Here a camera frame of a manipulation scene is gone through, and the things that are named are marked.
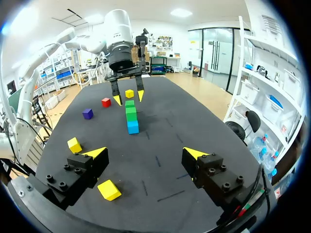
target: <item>green cube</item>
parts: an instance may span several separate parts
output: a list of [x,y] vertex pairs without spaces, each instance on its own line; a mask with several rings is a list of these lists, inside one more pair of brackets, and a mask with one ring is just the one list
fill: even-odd
[[136,107],[126,108],[125,113],[126,113],[126,120],[127,121],[137,120]]
[[125,102],[125,108],[133,108],[135,107],[134,100],[127,100]]

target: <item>purple cube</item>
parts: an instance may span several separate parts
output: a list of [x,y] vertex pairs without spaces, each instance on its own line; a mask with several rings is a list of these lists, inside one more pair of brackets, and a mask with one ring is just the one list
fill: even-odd
[[93,117],[93,111],[90,108],[85,109],[82,112],[84,119],[90,120]]

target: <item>yellow cube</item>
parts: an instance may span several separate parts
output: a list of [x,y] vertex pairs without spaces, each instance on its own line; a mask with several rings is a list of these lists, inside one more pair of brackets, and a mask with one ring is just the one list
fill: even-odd
[[125,96],[126,96],[127,98],[132,98],[132,97],[134,97],[134,91],[131,90],[131,89],[125,91]]
[[105,181],[104,183],[97,186],[97,188],[106,200],[112,201],[121,196],[121,192],[117,189],[111,180]]
[[76,137],[70,139],[67,143],[72,153],[79,153],[80,151],[82,151],[80,143],[78,142]]

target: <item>red cube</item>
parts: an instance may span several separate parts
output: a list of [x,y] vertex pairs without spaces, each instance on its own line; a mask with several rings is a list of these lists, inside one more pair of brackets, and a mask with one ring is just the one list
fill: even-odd
[[102,105],[104,108],[108,108],[111,105],[111,100],[109,98],[105,98],[102,100]]

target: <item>black chair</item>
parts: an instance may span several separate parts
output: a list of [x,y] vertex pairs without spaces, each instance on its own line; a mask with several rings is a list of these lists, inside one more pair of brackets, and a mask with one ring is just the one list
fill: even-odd
[[[252,127],[253,132],[256,133],[260,128],[261,124],[259,116],[253,111],[247,111],[245,115],[248,119],[250,126]],[[244,142],[246,135],[245,130],[241,125],[234,121],[227,121],[225,124]]]

